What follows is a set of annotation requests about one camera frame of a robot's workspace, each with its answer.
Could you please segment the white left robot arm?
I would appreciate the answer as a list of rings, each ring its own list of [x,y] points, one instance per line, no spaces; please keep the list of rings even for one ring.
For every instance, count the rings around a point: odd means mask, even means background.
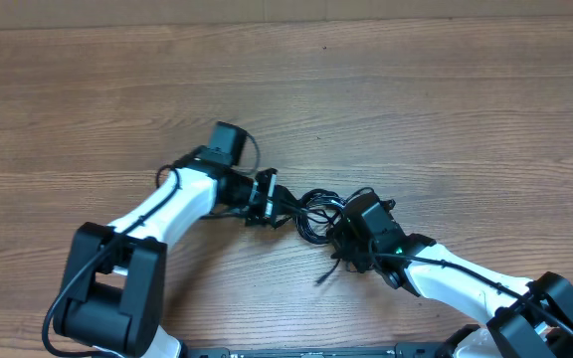
[[[199,220],[242,217],[278,227],[308,209],[268,169],[250,178],[234,170],[238,146],[199,146],[172,164],[155,191],[108,225],[86,222],[75,232],[61,288],[42,327],[45,349],[57,333],[85,345],[83,357],[184,357],[187,348],[161,325],[168,252]]]

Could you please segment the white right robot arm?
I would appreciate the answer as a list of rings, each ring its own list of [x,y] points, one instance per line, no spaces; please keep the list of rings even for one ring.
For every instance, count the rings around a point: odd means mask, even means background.
[[[407,234],[392,201],[374,192],[335,205],[335,257],[393,288],[446,304],[475,321],[440,348],[446,357],[573,357],[573,284],[548,271],[511,276],[464,260],[434,239]]]

